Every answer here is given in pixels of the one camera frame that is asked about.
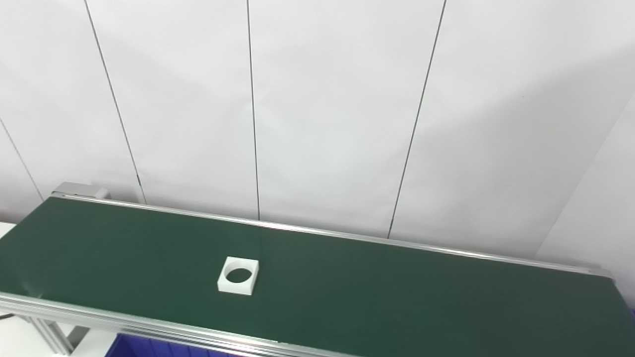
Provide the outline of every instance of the green conveyor belt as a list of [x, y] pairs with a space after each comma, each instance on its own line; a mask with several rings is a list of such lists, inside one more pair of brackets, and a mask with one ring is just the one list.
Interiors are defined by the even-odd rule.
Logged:
[[[252, 296], [217, 291], [257, 259]], [[48, 198], [0, 239], [0, 292], [364, 357], [633, 357], [602, 276]]]

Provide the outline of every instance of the aluminum frame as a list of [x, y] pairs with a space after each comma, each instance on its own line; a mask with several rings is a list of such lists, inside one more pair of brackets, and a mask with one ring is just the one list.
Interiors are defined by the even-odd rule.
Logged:
[[[362, 236], [358, 234], [349, 234], [334, 231], [325, 231], [322, 229], [313, 229], [299, 226], [291, 226], [287, 224], [278, 224], [272, 222], [262, 222], [250, 219], [241, 219], [235, 217], [227, 217], [221, 215], [213, 215], [209, 213], [200, 213], [187, 210], [178, 210], [174, 208], [165, 208], [159, 206], [143, 205], [139, 203], [128, 203], [116, 201], [112, 199], [103, 199], [87, 196], [77, 196], [71, 192], [54, 192], [51, 197], [73, 199], [77, 201], [92, 202], [104, 205], [122, 206], [127, 208], [137, 208], [142, 210], [150, 210], [156, 212], [174, 213], [180, 215], [188, 215], [193, 217], [201, 217], [205, 219], [224, 220], [241, 224], [249, 224], [253, 226], [266, 227], [271, 229], [281, 229], [285, 231], [304, 232], [309, 234], [318, 234], [322, 236], [330, 236], [336, 238], [354, 239], [358, 241], [366, 241], [371, 243], [402, 246], [405, 248], [413, 248], [427, 250], [430, 252], [446, 253], [458, 255], [461, 257], [470, 257], [475, 259], [485, 259], [510, 264], [520, 264], [524, 266], [540, 267], [544, 269], [555, 269], [559, 271], [567, 271], [570, 273], [589, 274], [596, 276], [604, 276], [612, 278], [611, 274], [600, 268], [587, 268], [566, 266], [562, 264], [552, 264], [539, 262], [536, 260], [519, 259], [512, 257], [504, 257], [501, 255], [491, 255], [485, 253], [469, 252], [465, 250], [457, 250], [451, 248], [442, 248], [438, 246], [423, 245], [406, 241], [396, 241], [385, 238], [376, 238], [370, 236]], [[238, 335], [235, 333], [211, 330], [207, 328], [193, 327], [128, 314], [115, 313], [112, 311], [104, 311], [89, 307], [74, 306], [61, 302], [53, 302], [43, 299], [36, 299], [21, 295], [0, 292], [0, 307], [5, 311], [16, 314], [33, 316], [45, 320], [55, 320], [60, 322], [72, 323], [81, 326], [100, 328], [113, 332], [122, 332], [132, 335], [139, 335], [153, 339], [165, 340], [168, 342], [176, 342], [187, 344], [190, 346], [214, 349], [225, 353], [231, 353], [244, 357], [354, 357], [351, 354], [326, 351], [315, 349], [312, 347], [298, 346], [286, 344], [283, 342], [259, 339], [257, 337], [249, 337]]]

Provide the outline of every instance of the white wall panel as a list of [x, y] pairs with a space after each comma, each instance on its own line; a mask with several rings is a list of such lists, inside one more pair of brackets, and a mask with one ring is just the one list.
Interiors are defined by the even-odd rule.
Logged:
[[635, 95], [537, 257], [609, 269], [635, 307]]
[[140, 199], [86, 8], [0, 2], [0, 115], [47, 196], [62, 181]]
[[246, 1], [88, 4], [148, 203], [256, 218]]
[[41, 202], [36, 187], [0, 123], [0, 222], [17, 223]]
[[532, 257], [635, 88], [634, 17], [449, 1], [391, 239]]
[[262, 219], [386, 236], [442, 4], [250, 2]]

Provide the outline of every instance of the circular hole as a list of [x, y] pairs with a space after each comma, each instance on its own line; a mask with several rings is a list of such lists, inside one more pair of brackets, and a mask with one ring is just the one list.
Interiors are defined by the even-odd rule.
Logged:
[[238, 268], [227, 273], [227, 280], [232, 283], [242, 283], [243, 281], [249, 279], [251, 276], [251, 271], [243, 268]]

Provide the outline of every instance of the blue bin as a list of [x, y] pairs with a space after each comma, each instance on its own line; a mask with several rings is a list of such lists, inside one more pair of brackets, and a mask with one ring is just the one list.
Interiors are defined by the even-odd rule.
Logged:
[[118, 334], [106, 357], [235, 357], [198, 347]]

